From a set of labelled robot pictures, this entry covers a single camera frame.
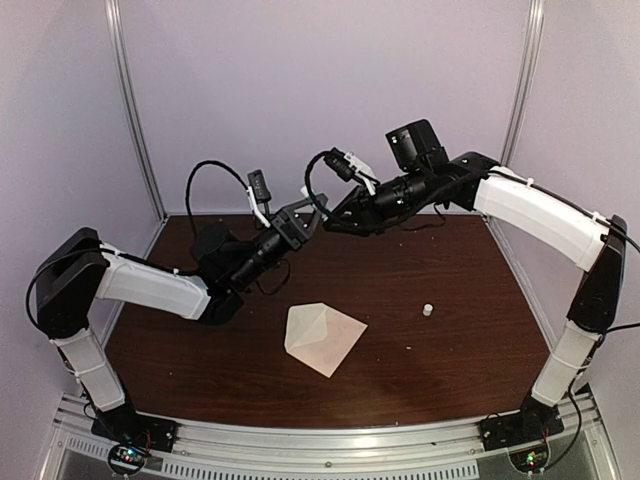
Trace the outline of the beige envelope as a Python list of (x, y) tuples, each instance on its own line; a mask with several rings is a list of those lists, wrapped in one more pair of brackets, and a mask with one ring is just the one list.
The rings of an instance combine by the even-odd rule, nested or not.
[(324, 303), (295, 305), (287, 312), (285, 351), (331, 378), (367, 325)]

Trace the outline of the white glue stick cap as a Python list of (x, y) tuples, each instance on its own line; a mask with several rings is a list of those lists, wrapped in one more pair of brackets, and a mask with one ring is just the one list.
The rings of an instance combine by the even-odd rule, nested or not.
[(433, 305), (432, 305), (432, 304), (429, 304), (429, 303), (426, 303), (426, 304), (424, 304), (424, 305), (423, 305), (423, 307), (422, 307), (422, 315), (423, 315), (424, 317), (429, 317), (429, 316), (431, 316), (431, 315), (432, 315), (433, 310), (434, 310)]

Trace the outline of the green white glue stick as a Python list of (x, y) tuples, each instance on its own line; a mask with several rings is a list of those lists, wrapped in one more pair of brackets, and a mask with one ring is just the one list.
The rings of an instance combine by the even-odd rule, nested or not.
[(322, 221), (326, 221), (328, 219), (328, 215), (326, 214), (327, 212), (326, 195), (324, 193), (316, 193), (316, 192), (310, 193), (306, 186), (302, 186), (300, 188), (300, 193), (303, 195), (303, 197), (306, 200), (310, 202), (311, 207), (315, 212), (317, 212), (320, 215)]

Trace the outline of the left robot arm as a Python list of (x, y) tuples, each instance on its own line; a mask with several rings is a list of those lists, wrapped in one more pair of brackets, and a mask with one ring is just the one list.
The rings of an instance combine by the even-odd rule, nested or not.
[(312, 238), (326, 203), (319, 194), (286, 205), (248, 241), (238, 240), (222, 222), (209, 226), (192, 246), (193, 272), (155, 266), (83, 227), (32, 277), (25, 293), (27, 316), (67, 361), (95, 408), (106, 413), (106, 429), (121, 443), (133, 444), (143, 436), (144, 424), (128, 410), (126, 389), (91, 330), (93, 302), (114, 300), (222, 325), (264, 273)]

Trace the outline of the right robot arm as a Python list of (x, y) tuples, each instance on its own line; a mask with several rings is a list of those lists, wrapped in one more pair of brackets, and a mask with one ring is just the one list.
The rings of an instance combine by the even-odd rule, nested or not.
[(529, 235), (582, 274), (561, 335), (513, 419), (517, 438), (533, 441), (613, 326), (631, 243), (625, 221), (580, 207), (485, 154), (450, 158), (426, 119), (388, 132), (386, 141), (401, 171), (388, 181), (351, 152), (333, 147), (319, 155), (341, 180), (358, 184), (324, 209), (326, 230), (381, 234), (427, 206), (455, 205)]

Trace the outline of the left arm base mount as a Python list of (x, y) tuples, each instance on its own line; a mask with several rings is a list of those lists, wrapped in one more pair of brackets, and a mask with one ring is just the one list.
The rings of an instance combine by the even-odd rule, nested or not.
[(127, 389), (124, 403), (111, 410), (98, 408), (91, 397), (89, 401), (95, 415), (92, 434), (144, 451), (172, 452), (177, 422), (139, 413)]

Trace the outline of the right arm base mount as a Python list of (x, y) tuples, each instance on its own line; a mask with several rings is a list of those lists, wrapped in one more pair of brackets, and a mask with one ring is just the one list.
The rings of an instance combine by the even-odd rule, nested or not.
[(485, 451), (541, 441), (565, 428), (557, 406), (549, 407), (526, 397), (514, 413), (489, 415), (478, 424)]

